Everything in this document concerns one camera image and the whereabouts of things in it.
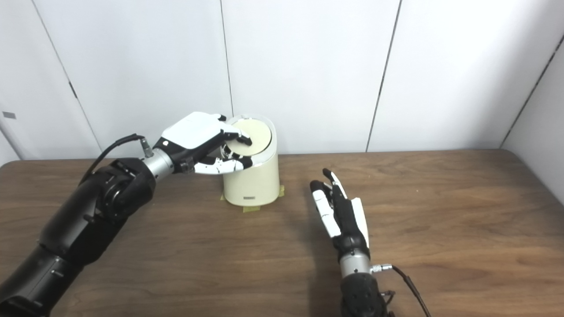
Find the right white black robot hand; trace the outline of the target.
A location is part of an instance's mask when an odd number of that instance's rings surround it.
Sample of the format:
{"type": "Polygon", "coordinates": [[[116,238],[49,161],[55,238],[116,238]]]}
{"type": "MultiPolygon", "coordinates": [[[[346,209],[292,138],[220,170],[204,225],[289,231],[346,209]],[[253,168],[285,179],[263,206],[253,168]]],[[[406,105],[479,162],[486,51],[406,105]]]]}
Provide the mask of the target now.
{"type": "Polygon", "coordinates": [[[328,233],[337,258],[361,253],[371,258],[368,225],[361,199],[348,198],[342,183],[332,170],[324,168],[328,183],[310,182],[313,201],[328,233]]]}

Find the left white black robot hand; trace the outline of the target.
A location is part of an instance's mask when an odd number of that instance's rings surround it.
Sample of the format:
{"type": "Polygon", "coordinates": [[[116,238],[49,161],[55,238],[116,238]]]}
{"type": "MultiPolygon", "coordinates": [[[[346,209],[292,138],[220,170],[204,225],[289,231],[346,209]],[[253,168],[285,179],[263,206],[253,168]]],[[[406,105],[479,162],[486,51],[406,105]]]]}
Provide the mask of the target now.
{"type": "Polygon", "coordinates": [[[166,128],[154,149],[161,150],[169,157],[175,174],[230,174],[251,168],[253,162],[247,156],[210,156],[230,140],[252,145],[250,136],[227,124],[225,116],[192,112],[166,128]]]}

